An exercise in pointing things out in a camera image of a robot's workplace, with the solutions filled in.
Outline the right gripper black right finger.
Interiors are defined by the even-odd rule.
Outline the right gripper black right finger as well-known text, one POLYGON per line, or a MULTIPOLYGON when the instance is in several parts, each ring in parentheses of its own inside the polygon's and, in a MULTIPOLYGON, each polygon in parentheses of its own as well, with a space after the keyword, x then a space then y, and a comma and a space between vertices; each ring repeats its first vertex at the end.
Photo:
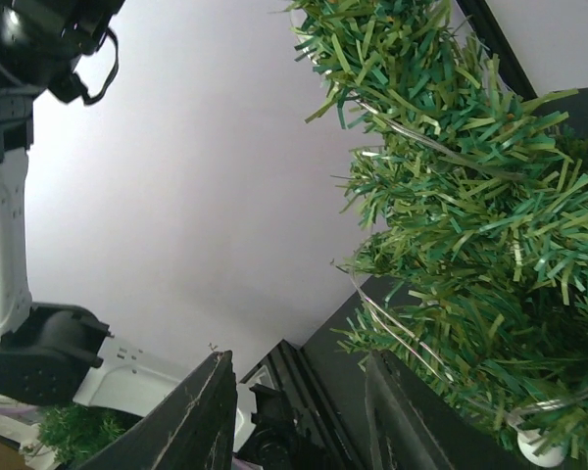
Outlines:
POLYGON ((391 352, 366 360, 366 412, 374 469, 526 469, 468 424, 391 352))

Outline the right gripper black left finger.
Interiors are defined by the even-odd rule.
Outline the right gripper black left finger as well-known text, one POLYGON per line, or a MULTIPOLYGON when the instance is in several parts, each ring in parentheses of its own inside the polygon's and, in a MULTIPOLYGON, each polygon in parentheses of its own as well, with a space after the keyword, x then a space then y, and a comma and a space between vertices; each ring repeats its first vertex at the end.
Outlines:
POLYGON ((79 467, 229 469, 236 405, 232 352, 213 352, 154 411, 79 467))

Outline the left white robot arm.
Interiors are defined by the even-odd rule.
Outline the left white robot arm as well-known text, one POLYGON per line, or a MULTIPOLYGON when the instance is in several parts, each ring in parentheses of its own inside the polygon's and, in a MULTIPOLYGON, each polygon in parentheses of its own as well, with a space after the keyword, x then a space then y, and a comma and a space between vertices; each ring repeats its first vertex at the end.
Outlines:
POLYGON ((78 62, 116 43, 119 1, 0 1, 0 399, 26 405, 79 404, 214 427, 227 451, 245 442, 236 428, 238 388, 230 352, 188 370, 114 335, 89 310, 39 303, 28 285, 25 181, 34 141, 33 106, 99 103, 78 62))

